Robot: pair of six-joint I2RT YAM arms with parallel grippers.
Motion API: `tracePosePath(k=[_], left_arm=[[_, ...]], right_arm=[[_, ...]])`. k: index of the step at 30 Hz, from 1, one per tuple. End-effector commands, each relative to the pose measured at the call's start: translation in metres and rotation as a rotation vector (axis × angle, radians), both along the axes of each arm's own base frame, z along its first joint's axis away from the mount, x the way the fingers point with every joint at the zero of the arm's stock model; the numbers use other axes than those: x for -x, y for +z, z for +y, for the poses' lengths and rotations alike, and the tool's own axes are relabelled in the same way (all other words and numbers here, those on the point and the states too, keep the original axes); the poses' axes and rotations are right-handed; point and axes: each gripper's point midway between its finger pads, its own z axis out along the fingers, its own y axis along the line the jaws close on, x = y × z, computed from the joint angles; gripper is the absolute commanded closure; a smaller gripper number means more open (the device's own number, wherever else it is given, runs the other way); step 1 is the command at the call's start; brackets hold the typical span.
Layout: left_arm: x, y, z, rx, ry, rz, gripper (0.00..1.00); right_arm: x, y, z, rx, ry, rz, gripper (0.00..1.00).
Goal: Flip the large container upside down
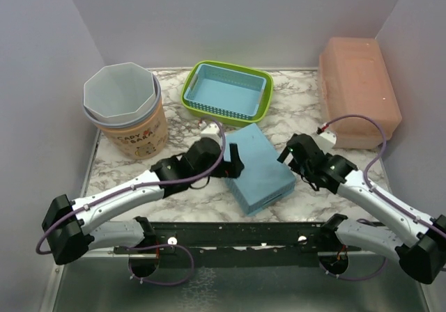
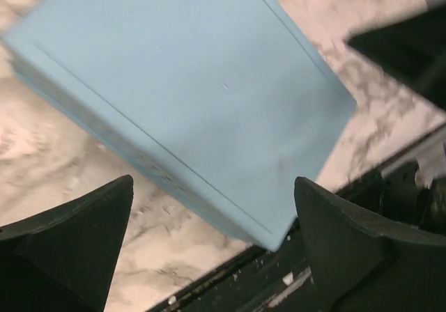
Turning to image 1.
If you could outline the large blue perforated basket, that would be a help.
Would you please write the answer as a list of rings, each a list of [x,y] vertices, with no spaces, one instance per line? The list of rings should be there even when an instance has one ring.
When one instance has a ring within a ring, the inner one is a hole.
[[[245,215],[255,215],[293,193],[296,177],[277,161],[279,153],[256,124],[226,134],[225,159],[230,157],[232,143],[238,146],[245,168],[238,178],[227,178],[225,183]]]

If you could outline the pink translucent lidded box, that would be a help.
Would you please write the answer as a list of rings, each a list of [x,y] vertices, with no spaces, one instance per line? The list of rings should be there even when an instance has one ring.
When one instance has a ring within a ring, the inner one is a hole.
[[[318,94],[326,123],[358,114],[378,123],[390,140],[401,112],[377,40],[331,38],[319,56]]]

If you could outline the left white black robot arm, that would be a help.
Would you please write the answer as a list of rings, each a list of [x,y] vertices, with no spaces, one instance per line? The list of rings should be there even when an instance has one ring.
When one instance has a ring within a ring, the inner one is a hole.
[[[42,241],[57,265],[66,265],[97,247],[94,230],[145,203],[184,192],[207,178],[238,178],[245,168],[235,143],[204,137],[180,156],[161,159],[136,178],[87,198],[62,194],[50,203],[42,222]]]

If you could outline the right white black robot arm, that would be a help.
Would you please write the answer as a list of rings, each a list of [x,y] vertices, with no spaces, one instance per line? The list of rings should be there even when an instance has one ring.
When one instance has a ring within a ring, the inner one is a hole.
[[[364,171],[341,155],[331,155],[337,137],[294,134],[277,158],[310,187],[326,189],[352,201],[382,224],[361,224],[336,214],[320,233],[329,250],[358,247],[397,262],[412,279],[431,284],[445,268],[445,216],[421,212],[370,181]]]

